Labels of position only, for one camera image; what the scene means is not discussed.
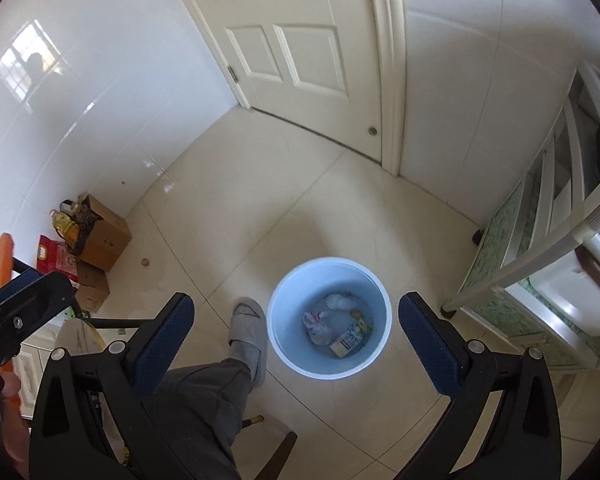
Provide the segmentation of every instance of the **foot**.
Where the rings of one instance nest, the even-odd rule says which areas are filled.
[[[264,382],[267,359],[267,319],[251,298],[236,304],[229,328],[229,357],[245,363],[254,386]]]

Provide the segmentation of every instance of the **door hinge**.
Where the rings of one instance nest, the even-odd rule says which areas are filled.
[[[226,69],[229,71],[229,74],[231,74],[231,77],[234,79],[234,83],[239,82],[238,81],[238,76],[235,74],[234,67],[228,66]]]

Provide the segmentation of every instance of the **screw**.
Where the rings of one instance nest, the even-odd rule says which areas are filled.
[[[125,349],[124,341],[114,341],[109,345],[109,353],[111,354],[119,354]]]
[[[484,352],[484,344],[481,341],[478,341],[477,339],[471,339],[471,341],[469,341],[468,346],[469,350],[474,354],[481,354],[482,352]]]
[[[59,361],[64,357],[64,348],[56,348],[53,352],[51,352],[51,358],[54,361]]]
[[[542,350],[539,348],[536,348],[535,346],[530,346],[529,347],[529,355],[533,359],[542,359]]]

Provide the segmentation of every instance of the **yellow bottle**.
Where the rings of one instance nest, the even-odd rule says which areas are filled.
[[[62,240],[67,242],[70,247],[74,247],[78,241],[78,234],[80,234],[80,228],[69,216],[61,211],[52,209],[49,214],[51,215],[52,222],[56,233],[60,235]]]

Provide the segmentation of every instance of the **red bag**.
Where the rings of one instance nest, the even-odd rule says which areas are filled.
[[[52,270],[59,270],[74,282],[74,286],[78,283],[75,256],[67,252],[64,242],[57,242],[43,235],[40,235],[38,243],[36,270],[43,274]]]

